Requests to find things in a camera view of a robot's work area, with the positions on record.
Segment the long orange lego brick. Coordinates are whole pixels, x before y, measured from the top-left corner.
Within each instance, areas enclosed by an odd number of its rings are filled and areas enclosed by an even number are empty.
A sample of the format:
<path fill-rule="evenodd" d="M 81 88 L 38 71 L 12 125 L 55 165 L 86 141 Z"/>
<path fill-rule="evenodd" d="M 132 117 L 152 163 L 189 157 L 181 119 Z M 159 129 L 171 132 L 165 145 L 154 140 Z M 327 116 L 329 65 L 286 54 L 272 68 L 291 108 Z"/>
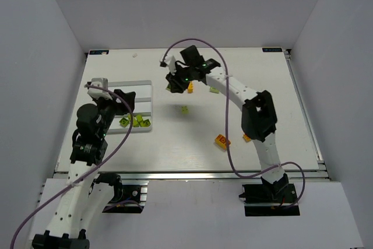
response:
<path fill-rule="evenodd" d="M 189 82 L 188 87 L 187 87 L 187 92 L 188 94 L 193 93 L 193 83 Z"/>

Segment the small dark green lego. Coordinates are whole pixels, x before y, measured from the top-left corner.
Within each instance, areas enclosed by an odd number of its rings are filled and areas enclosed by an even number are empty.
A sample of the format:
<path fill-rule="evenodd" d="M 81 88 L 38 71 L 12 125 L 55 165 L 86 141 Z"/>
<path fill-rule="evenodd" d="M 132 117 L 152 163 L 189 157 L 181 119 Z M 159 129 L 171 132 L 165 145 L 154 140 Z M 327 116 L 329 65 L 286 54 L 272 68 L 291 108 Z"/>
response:
<path fill-rule="evenodd" d="M 121 118 L 120 121 L 119 121 L 120 126 L 122 126 L 124 128 L 127 127 L 129 125 L 129 123 L 130 123 L 130 120 L 128 120 L 125 117 Z"/>

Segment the light green lego brick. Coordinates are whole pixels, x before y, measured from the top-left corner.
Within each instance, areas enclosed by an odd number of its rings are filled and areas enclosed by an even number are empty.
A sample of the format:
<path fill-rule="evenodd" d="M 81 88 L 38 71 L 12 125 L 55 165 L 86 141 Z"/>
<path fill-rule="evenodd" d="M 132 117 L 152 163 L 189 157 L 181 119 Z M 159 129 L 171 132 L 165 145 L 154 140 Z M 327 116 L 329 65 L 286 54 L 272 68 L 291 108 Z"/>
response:
<path fill-rule="evenodd" d="M 210 87 L 210 92 L 219 94 L 219 90 L 214 87 Z"/>
<path fill-rule="evenodd" d="M 182 107 L 181 107 L 181 112 L 182 112 L 183 114 L 188 114 L 188 112 L 189 112 L 188 107 L 187 107 L 187 106 L 182 106 Z"/>

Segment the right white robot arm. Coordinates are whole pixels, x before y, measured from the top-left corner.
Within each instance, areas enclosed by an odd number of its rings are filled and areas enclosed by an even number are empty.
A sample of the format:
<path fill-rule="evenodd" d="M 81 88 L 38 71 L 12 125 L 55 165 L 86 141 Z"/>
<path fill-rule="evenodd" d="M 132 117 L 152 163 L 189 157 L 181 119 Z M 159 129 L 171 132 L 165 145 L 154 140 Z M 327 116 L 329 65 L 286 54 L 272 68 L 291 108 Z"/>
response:
<path fill-rule="evenodd" d="M 166 76 L 172 93 L 183 93 L 192 81 L 216 88 L 241 111 L 243 133 L 254 143 L 261 165 L 263 188 L 271 199 L 282 196 L 288 186 L 288 177 L 281 166 L 276 147 L 277 115 L 272 95 L 257 92 L 227 73 L 224 64 L 215 59 L 204 59 L 192 45 L 181 52 L 182 61 L 164 54 L 160 66 L 168 68 Z"/>

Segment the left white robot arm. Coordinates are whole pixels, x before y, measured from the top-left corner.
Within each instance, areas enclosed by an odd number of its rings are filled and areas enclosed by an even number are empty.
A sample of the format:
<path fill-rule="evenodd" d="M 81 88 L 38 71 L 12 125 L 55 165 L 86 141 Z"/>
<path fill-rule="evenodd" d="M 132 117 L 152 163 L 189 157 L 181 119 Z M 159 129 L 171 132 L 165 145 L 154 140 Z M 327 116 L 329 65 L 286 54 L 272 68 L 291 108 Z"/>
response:
<path fill-rule="evenodd" d="M 133 114 L 136 93 L 91 86 L 88 94 L 92 103 L 76 113 L 66 187 L 45 232 L 33 237 L 33 248 L 89 248 L 90 223 L 119 194 L 119 176 L 99 175 L 98 170 L 108 160 L 105 136 L 116 116 Z"/>

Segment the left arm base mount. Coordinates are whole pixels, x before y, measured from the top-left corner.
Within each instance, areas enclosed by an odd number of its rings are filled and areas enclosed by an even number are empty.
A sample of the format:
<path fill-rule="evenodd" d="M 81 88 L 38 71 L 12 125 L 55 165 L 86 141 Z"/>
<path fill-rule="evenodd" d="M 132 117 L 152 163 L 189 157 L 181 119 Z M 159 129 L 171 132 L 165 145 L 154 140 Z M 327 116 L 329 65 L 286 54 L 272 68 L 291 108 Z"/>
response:
<path fill-rule="evenodd" d="M 145 207 L 146 197 L 147 182 L 124 181 L 122 183 L 122 197 L 110 201 L 103 213 L 140 214 Z"/>

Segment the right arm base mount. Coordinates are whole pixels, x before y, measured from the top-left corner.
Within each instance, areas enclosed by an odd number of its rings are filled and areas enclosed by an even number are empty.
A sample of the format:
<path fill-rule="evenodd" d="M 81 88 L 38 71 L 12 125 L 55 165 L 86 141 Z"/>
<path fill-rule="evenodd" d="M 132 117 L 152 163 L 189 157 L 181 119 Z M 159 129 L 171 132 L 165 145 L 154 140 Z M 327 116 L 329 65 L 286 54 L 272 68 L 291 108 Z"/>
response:
<path fill-rule="evenodd" d="M 289 184 L 277 198 L 272 198 L 261 184 L 245 184 L 238 197 L 244 203 L 246 217 L 300 216 L 294 184 Z"/>

